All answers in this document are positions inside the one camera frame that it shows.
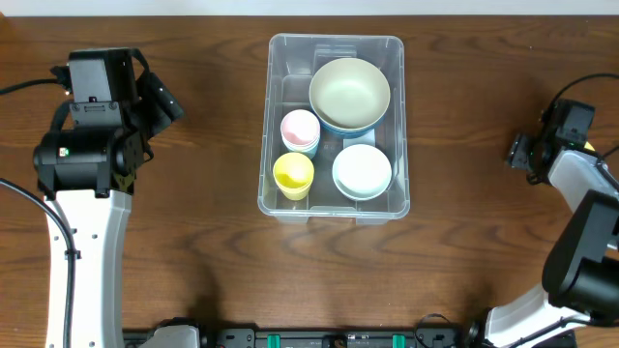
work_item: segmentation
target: wood grain surface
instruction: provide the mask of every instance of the wood grain surface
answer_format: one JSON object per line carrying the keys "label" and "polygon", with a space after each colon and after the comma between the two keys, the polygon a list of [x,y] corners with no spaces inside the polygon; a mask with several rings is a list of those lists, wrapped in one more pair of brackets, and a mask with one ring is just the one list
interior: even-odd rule
{"label": "wood grain surface", "polygon": [[[380,34],[405,45],[412,208],[383,226],[281,225],[256,205],[268,43],[281,32]],[[571,212],[505,155],[569,81],[619,72],[617,17],[115,17],[0,19],[0,86],[49,77],[73,49],[137,46],[187,111],[139,172],[123,264],[125,328],[191,315],[213,326],[412,327],[463,322],[541,281]],[[568,96],[598,107],[590,138],[619,137],[616,81]],[[0,98],[0,176],[36,189],[32,152],[66,96]],[[610,161],[619,168],[619,156]],[[42,347],[44,214],[0,192],[0,347]],[[581,347],[619,345],[584,329]]]}

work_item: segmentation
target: stacked cups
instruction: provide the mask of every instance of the stacked cups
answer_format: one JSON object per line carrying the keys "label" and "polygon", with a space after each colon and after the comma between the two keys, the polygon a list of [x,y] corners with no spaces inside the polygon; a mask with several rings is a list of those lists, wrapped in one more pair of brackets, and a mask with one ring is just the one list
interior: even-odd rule
{"label": "stacked cups", "polygon": [[320,122],[307,110],[290,111],[281,121],[281,140],[290,152],[310,159],[316,155],[320,141]]}

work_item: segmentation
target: yellow cup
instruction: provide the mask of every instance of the yellow cup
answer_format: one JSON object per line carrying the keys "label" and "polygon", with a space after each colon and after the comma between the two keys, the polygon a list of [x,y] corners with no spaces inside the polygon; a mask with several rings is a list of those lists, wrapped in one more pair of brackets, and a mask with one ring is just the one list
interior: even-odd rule
{"label": "yellow cup", "polygon": [[301,200],[310,192],[313,164],[299,153],[282,155],[275,161],[273,176],[278,188],[290,200]]}

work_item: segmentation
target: white bowl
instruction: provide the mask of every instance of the white bowl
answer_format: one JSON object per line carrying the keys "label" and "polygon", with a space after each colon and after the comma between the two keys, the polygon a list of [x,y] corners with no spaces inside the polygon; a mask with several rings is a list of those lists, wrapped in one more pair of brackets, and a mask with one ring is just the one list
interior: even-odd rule
{"label": "white bowl", "polygon": [[333,162],[333,181],[346,197],[366,201],[378,197],[391,182],[389,160],[375,147],[358,144],[342,150]]}
{"label": "white bowl", "polygon": [[362,59],[340,58],[324,65],[311,80],[309,102],[335,131],[355,132],[377,124],[389,107],[385,75]]}

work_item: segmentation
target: green connector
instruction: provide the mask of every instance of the green connector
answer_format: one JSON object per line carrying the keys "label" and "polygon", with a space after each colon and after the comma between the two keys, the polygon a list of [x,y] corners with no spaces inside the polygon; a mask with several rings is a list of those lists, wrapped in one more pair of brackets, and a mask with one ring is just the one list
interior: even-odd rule
{"label": "green connector", "polygon": [[267,348],[280,348],[280,336],[278,334],[269,334],[267,336]]}
{"label": "green connector", "polygon": [[394,334],[393,348],[406,348],[406,336],[403,334]]}

